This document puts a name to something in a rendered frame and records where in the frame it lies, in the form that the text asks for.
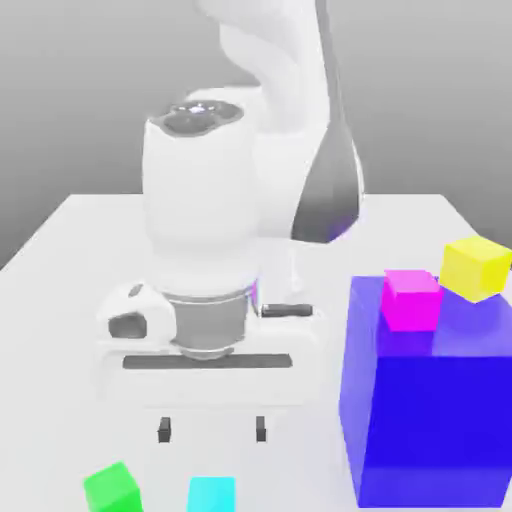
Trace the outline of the small yellow cube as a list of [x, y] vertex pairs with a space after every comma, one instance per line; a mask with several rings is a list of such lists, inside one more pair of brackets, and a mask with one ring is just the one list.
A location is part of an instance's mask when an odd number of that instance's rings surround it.
[[500, 294], [512, 266], [512, 249], [479, 235], [445, 245], [439, 284], [473, 304]]

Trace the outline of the small magenta cube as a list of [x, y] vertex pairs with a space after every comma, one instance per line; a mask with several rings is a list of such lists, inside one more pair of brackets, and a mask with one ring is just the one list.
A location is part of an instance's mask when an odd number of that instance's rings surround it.
[[381, 312], [391, 332], [433, 332], [438, 325], [443, 289], [425, 270], [386, 270]]

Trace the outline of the small green cube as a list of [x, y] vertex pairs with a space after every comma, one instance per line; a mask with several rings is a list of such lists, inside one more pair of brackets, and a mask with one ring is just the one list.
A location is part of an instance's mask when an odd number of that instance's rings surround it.
[[123, 462], [85, 478], [83, 488], [89, 512], [144, 512], [140, 488]]

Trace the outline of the small cyan cube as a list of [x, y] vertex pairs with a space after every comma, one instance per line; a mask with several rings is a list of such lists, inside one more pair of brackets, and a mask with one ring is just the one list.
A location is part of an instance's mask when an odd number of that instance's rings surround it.
[[236, 480], [233, 477], [193, 477], [186, 512], [236, 512]]

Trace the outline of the large blue box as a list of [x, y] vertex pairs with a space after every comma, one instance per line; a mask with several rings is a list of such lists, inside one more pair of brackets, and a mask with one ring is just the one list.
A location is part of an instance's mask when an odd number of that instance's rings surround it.
[[383, 281], [351, 282], [339, 398], [362, 508], [495, 508], [512, 480], [512, 305], [443, 297], [435, 332], [392, 332]]

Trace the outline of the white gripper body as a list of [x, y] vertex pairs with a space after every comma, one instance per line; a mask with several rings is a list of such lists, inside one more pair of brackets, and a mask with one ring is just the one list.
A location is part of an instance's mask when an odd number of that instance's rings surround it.
[[147, 408], [298, 406], [321, 379], [321, 345], [311, 334], [256, 335], [208, 361], [145, 340], [109, 340], [96, 345], [96, 358], [102, 399]]

